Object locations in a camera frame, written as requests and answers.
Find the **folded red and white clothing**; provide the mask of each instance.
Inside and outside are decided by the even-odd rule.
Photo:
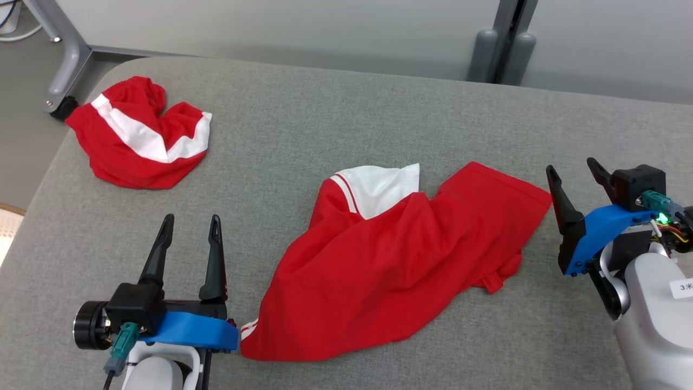
[[[212,114],[178,103],[165,114],[166,91],[135,76],[77,107],[65,123],[97,178],[139,189],[167,189],[207,152]]]
[[[358,167],[322,184],[308,231],[282,257],[243,356],[315,361],[401,341],[471,286],[514,275],[550,195],[472,162],[433,199],[419,165]]]

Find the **sticker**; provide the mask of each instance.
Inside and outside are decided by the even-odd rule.
[[[674,299],[693,297],[693,278],[669,282]]]

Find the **gray fabric tabletop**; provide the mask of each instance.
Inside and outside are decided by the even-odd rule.
[[[94,178],[68,134],[0,268],[2,389],[100,388],[107,352],[76,348],[75,313],[137,280],[169,212],[166,297],[196,298],[217,213],[229,315],[243,324],[306,229],[321,182],[341,169],[420,162],[431,196],[473,160],[544,188],[553,164],[588,212],[608,203],[585,164],[593,156],[609,170],[664,169],[668,194],[693,204],[693,106],[200,58],[127,62],[92,98],[133,75],[163,85],[168,106],[187,101],[213,114],[209,152],[173,189],[139,191]],[[561,275],[560,241],[550,211],[497,294],[460,294],[411,339],[318,363],[216,355],[210,388],[629,388],[589,278]]]

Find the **black caster wheel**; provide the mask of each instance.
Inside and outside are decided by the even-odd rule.
[[[65,119],[67,119],[67,117],[69,117],[78,106],[79,103],[77,103],[77,99],[72,96],[66,96],[63,98],[60,104],[58,104],[58,108],[51,112],[51,116],[59,121],[64,122]]]

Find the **blue bracket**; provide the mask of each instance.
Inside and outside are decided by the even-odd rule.
[[[191,346],[220,352],[238,351],[238,329],[213,317],[186,312],[167,312],[159,331],[152,337],[140,337],[146,343]]]
[[[587,262],[631,226],[649,222],[651,210],[630,212],[619,205],[608,205],[594,209],[585,216],[585,235],[578,242],[565,274],[582,273],[587,270]]]

